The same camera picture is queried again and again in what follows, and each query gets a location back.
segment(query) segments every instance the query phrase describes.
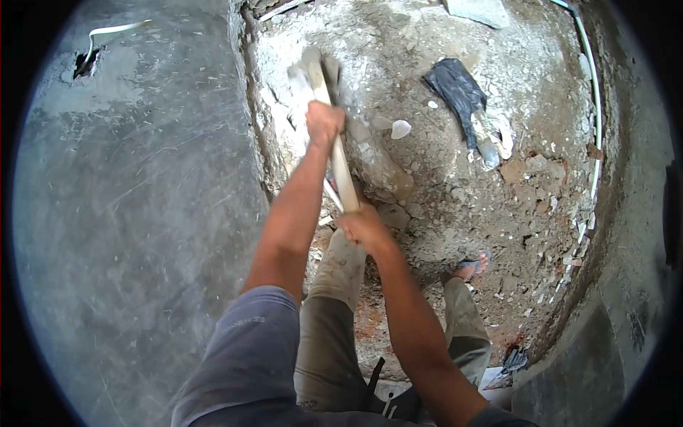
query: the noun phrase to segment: foot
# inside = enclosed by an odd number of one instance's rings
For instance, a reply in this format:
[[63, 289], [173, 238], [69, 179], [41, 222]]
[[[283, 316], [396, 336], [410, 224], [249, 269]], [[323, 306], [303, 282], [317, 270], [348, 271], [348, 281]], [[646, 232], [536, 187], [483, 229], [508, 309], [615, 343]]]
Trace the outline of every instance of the foot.
[[474, 275], [482, 274], [488, 266], [488, 256], [485, 253], [479, 255], [479, 262], [470, 265], [461, 266], [455, 269], [453, 273], [443, 273], [441, 275], [441, 284], [446, 284], [447, 281], [454, 277], [459, 277], [463, 281], [470, 281]]

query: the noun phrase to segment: khaki pants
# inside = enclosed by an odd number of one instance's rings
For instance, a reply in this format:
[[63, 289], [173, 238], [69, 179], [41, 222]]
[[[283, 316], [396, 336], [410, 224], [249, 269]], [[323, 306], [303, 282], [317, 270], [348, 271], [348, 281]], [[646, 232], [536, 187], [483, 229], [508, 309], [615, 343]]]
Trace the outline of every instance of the khaki pants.
[[[337, 230], [301, 307], [294, 388], [297, 402], [304, 407], [326, 412], [363, 409], [367, 385], [356, 358], [353, 313], [364, 271], [363, 247], [352, 246]], [[448, 352], [467, 379], [478, 386], [491, 356], [484, 323], [462, 279], [448, 281], [444, 297]], [[365, 409], [381, 413], [385, 403], [373, 397]], [[402, 403], [393, 418], [415, 420], [412, 402], [416, 397], [415, 390], [409, 389], [392, 400]]]

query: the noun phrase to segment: wooden handle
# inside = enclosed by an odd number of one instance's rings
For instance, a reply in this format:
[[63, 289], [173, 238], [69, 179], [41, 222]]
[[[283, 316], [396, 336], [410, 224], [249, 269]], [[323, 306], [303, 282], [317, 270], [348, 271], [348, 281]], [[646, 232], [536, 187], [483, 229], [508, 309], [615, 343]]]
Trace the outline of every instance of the wooden handle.
[[[322, 66], [320, 59], [309, 62], [309, 82], [316, 100], [324, 102], [327, 105], [332, 105], [330, 101], [330, 94], [327, 92], [327, 85], [325, 84], [325, 77], [322, 73]], [[344, 153], [344, 144], [342, 137], [337, 135], [335, 138], [332, 152], [330, 153], [330, 161], [332, 162], [332, 173], [335, 176], [337, 183], [337, 190], [339, 191], [339, 198], [344, 207], [344, 212], [354, 212], [360, 209], [358, 197], [356, 197], [356, 190], [353, 187], [351, 180], [351, 172], [348, 170], [348, 163], [346, 162], [346, 154]]]

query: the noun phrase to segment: hand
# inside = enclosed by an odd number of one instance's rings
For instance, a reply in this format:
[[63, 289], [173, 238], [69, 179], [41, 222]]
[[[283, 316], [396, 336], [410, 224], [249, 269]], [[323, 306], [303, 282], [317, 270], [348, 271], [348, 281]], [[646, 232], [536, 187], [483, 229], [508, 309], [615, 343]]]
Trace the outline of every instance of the hand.
[[361, 209], [344, 214], [337, 220], [337, 226], [344, 230], [346, 240], [361, 243], [365, 252], [373, 258], [382, 251], [396, 246], [377, 210], [367, 203]]
[[335, 138], [344, 128], [344, 110], [332, 107], [320, 101], [308, 103], [306, 127], [311, 143], [322, 144], [325, 148], [332, 146]]

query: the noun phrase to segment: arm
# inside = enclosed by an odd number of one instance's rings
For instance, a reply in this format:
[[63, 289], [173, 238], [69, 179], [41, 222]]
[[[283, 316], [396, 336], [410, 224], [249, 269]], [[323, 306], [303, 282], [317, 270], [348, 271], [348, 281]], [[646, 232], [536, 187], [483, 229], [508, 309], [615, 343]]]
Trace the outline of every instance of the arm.
[[488, 402], [448, 355], [441, 324], [379, 215], [363, 204], [359, 212], [344, 215], [339, 226], [377, 262], [391, 345], [430, 413], [439, 426], [466, 426]]
[[306, 259], [320, 214], [322, 179], [334, 139], [344, 125], [344, 110], [312, 101], [306, 119], [311, 137], [308, 150], [270, 206], [240, 294], [275, 285], [301, 303]]

